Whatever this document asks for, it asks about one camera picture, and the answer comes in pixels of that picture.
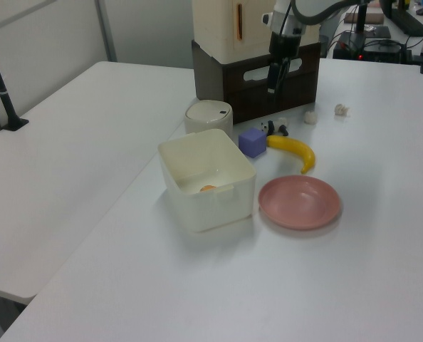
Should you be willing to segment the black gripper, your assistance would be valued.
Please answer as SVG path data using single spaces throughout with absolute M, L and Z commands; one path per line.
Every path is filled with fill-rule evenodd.
M 300 47 L 300 36 L 282 36 L 278 33 L 271 33 L 269 53 L 274 59 L 283 59 L 281 64 L 271 63 L 266 79 L 267 91 L 274 94 L 275 103 L 281 100 L 283 85 L 286 74 L 289 72 L 291 58 L 298 55 Z

